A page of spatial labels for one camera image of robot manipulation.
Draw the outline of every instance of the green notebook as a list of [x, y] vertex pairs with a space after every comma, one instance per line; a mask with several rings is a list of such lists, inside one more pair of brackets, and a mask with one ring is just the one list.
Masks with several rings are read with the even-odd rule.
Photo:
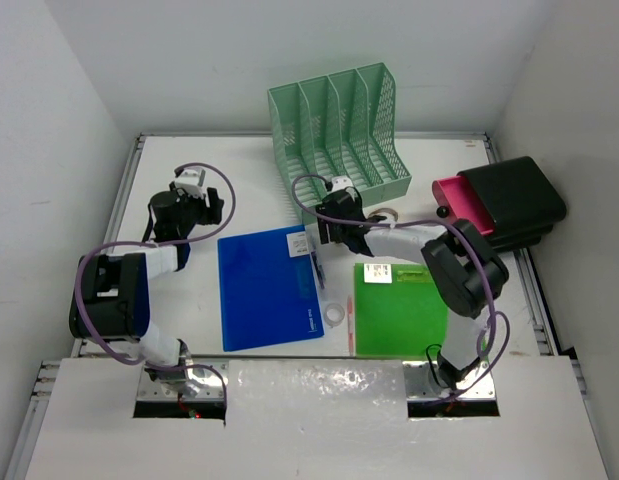
[[[427, 346], [445, 338], [447, 306], [427, 267], [389, 268], [391, 283], [367, 283], [365, 264], [354, 267], [356, 355], [424, 359]], [[375, 280], [388, 282], [388, 275]]]

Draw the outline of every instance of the gray wall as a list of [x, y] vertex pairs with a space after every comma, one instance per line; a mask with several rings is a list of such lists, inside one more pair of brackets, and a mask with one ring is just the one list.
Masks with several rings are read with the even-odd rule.
[[569, 205], [534, 254], [561, 336], [581, 360], [603, 456], [619, 478], [619, 0], [560, 5], [496, 144], [505, 158], [533, 156]]
[[43, 1], [0, 0], [0, 478], [127, 147]]
[[125, 135], [269, 130], [267, 88], [384, 61], [401, 130], [490, 131], [555, 0], [47, 0]]

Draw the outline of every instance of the green plastic rack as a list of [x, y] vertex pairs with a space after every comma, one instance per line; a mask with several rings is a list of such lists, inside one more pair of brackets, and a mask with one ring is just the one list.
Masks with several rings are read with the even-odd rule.
[[[347, 175], [365, 206], [407, 193], [411, 175], [394, 144], [396, 82], [383, 63], [272, 88], [269, 113], [280, 175], [291, 182], [304, 173], [330, 179]], [[319, 180], [298, 186], [307, 206], [326, 195]], [[304, 223], [313, 217], [302, 215]]]

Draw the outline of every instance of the white sticker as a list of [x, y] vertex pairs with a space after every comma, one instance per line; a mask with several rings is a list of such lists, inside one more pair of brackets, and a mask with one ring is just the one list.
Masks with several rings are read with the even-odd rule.
[[391, 283], [391, 265], [388, 263], [365, 263], [365, 283]]
[[309, 254], [309, 243], [307, 242], [306, 232], [288, 233], [287, 247], [289, 248], [289, 256], [300, 257], [301, 255]]

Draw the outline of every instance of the blue binder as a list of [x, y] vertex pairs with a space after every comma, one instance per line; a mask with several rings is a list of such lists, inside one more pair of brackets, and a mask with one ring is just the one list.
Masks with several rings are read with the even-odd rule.
[[218, 240], [225, 352], [324, 335], [304, 231], [300, 225]]

